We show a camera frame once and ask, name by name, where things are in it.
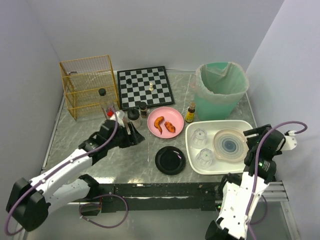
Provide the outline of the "clear vinegar bottle red label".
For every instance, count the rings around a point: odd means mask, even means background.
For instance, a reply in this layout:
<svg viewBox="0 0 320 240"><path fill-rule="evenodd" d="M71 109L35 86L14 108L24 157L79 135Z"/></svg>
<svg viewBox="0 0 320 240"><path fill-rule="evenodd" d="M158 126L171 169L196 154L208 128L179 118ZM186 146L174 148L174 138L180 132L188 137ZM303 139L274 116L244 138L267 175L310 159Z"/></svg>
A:
<svg viewBox="0 0 320 240"><path fill-rule="evenodd" d="M100 88L98 93L100 96L100 108L102 109L105 118L109 119L113 115L112 108L114 108L116 111L118 110L118 103L116 100L114 100L114 97L110 93L107 93L105 88Z"/></svg>

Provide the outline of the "beige bowl with handles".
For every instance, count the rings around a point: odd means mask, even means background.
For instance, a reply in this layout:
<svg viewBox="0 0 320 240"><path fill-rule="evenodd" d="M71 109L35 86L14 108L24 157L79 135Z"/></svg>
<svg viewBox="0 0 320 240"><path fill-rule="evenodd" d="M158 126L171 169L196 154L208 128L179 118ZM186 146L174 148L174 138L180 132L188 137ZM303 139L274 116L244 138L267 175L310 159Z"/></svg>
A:
<svg viewBox="0 0 320 240"><path fill-rule="evenodd" d="M248 151L245 136L229 128L220 130L214 135L212 147L216 159L231 164L242 163Z"/></svg>

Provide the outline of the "black plate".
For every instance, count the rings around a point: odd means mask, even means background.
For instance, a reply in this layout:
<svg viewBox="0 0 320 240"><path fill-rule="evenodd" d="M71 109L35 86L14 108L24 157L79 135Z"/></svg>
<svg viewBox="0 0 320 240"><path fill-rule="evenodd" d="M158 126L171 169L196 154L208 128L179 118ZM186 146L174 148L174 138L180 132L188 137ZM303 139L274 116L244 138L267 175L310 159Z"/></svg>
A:
<svg viewBox="0 0 320 240"><path fill-rule="evenodd" d="M163 174L175 176L184 170L186 158L177 147L165 146L156 153L155 166Z"/></svg>

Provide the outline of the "pink plate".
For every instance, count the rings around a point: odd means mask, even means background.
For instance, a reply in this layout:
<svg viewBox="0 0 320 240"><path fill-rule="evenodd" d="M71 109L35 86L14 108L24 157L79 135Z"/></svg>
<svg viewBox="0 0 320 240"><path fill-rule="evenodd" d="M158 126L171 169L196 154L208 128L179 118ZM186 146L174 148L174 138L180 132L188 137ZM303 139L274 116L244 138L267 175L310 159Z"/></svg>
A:
<svg viewBox="0 0 320 240"><path fill-rule="evenodd" d="M162 133L160 133L160 131L154 126L154 122L158 117L164 117L163 122L160 124ZM165 122L170 122L175 127L175 132L169 132L165 127ZM162 139L171 139L178 136L182 132L184 124L185 121L181 113L178 110L167 106L154 109L147 119L147 127L149 131L156 137Z"/></svg>

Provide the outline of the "clear drinking glass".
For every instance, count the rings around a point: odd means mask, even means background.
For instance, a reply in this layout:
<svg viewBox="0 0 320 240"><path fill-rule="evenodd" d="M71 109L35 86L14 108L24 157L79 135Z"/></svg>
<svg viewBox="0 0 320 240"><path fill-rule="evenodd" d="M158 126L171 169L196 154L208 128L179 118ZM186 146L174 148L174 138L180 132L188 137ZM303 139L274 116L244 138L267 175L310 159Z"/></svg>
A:
<svg viewBox="0 0 320 240"><path fill-rule="evenodd" d="M191 136L191 146L195 149L201 149L207 144L207 131L203 128L197 128Z"/></svg>

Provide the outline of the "clear faceted glass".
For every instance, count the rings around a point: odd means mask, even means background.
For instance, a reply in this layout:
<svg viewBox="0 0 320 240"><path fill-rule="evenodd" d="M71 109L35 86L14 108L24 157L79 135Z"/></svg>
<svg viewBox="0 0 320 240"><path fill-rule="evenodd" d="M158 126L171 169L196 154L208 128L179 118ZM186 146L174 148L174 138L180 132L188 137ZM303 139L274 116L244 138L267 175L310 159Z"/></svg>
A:
<svg viewBox="0 0 320 240"><path fill-rule="evenodd" d="M204 148L196 155L195 165L199 169L206 170L212 165L213 160L213 151L208 148Z"/></svg>

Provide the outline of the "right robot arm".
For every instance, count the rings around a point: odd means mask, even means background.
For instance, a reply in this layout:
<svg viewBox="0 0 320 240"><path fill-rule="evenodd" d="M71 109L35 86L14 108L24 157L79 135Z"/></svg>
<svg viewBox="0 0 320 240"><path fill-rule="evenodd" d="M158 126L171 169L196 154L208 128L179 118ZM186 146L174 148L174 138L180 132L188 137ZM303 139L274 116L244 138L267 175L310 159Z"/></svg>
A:
<svg viewBox="0 0 320 240"><path fill-rule="evenodd" d="M205 234L207 240L245 240L248 223L263 192L273 180L277 164L273 157L282 154L285 136L270 124L244 131L247 154L242 176L226 174L218 188L222 204L216 220Z"/></svg>

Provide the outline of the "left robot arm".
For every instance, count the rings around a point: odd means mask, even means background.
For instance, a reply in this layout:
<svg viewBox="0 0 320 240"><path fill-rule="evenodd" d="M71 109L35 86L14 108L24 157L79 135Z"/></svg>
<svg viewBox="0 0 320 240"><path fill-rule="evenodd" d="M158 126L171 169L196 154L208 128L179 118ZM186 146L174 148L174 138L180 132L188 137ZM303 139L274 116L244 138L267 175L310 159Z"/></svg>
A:
<svg viewBox="0 0 320 240"><path fill-rule="evenodd" d="M96 198L100 184L90 175L81 175L72 183L68 181L106 157L109 150L135 146L144 139L132 123L124 127L116 120L106 120L99 131L84 140L65 160L31 180L23 177L17 180L7 202L8 216L31 232L64 205Z"/></svg>

